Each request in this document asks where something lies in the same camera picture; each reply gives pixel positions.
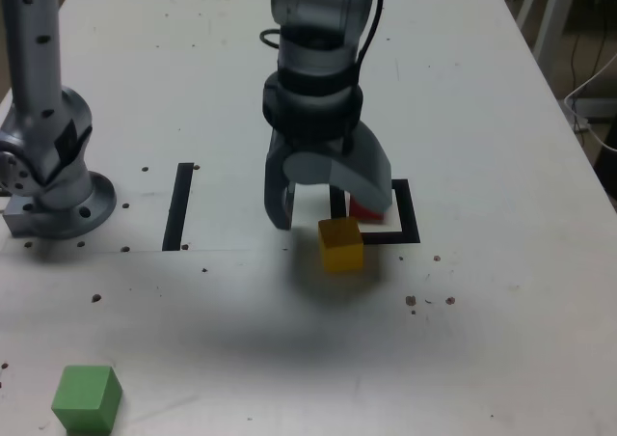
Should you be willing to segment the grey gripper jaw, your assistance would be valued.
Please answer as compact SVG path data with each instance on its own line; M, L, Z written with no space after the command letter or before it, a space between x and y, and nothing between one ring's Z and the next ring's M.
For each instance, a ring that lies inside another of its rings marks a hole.
M357 125L355 146L349 155L317 151L292 153L283 163L287 178L298 184L329 184L348 192L371 211L391 206L391 166L374 133Z
M265 161L264 206L277 229L290 229L294 204L294 185L284 173L283 163L292 148L281 134L273 134Z

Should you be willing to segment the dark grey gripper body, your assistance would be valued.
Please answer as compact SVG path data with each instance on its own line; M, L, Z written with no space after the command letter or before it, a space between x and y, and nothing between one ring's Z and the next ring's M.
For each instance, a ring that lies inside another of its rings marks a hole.
M300 151L317 151L334 155L349 155L355 146L354 136L357 127L344 130L340 137L326 140L303 140L285 136L275 127L272 128L272 153L291 155Z

